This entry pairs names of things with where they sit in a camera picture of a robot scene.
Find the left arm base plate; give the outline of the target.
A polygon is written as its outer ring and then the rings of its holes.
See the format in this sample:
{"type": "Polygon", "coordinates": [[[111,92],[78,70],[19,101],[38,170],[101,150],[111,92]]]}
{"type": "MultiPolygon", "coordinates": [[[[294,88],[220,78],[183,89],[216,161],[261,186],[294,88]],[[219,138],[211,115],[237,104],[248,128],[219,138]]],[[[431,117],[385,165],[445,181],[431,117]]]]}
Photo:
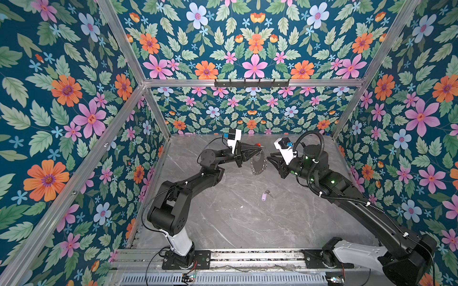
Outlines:
{"type": "Polygon", "coordinates": [[[209,250],[192,250],[186,256],[179,256],[172,250],[165,253],[162,263],[163,270],[208,270],[212,252],[209,250]]]}

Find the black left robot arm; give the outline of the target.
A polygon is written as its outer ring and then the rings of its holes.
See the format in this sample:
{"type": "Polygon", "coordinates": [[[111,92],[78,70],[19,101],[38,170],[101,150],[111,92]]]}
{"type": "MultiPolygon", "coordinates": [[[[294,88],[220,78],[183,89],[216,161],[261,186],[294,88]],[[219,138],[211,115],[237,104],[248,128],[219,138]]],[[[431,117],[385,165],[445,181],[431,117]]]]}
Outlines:
{"type": "Polygon", "coordinates": [[[222,150],[205,149],[198,157],[197,174],[182,181],[162,183],[147,213],[147,221],[165,235],[173,254],[187,257],[194,252],[194,243],[186,231],[190,205],[195,196],[220,183],[225,171],[220,165],[235,162],[242,167],[261,153],[260,144],[240,141],[222,150]]]}

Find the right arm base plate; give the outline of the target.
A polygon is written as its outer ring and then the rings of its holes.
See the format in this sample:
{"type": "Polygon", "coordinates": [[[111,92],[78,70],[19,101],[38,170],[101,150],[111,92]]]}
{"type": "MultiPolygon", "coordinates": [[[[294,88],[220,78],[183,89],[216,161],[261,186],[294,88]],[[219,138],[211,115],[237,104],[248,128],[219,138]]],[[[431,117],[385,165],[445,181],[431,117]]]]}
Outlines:
{"type": "Polygon", "coordinates": [[[300,250],[300,252],[304,255],[304,261],[308,268],[344,268],[345,270],[355,268],[352,263],[341,263],[331,251],[324,251],[322,249],[303,249],[300,250]]]}

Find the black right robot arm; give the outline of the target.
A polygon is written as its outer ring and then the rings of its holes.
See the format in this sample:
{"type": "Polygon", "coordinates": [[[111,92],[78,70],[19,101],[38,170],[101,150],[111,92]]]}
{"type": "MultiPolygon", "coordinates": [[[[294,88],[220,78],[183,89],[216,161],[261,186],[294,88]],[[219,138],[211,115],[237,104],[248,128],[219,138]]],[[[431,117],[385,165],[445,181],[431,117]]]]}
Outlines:
{"type": "Polygon", "coordinates": [[[306,180],[305,187],[350,214],[380,242],[379,246],[370,246],[335,237],[323,248],[326,263],[338,261],[369,268],[383,273],[396,286],[418,285],[434,265],[437,244],[431,236],[419,236],[401,226],[366,198],[358,186],[331,170],[321,145],[305,145],[301,157],[285,138],[274,146],[277,152],[267,159],[282,178],[293,175],[297,181],[306,180]]]}

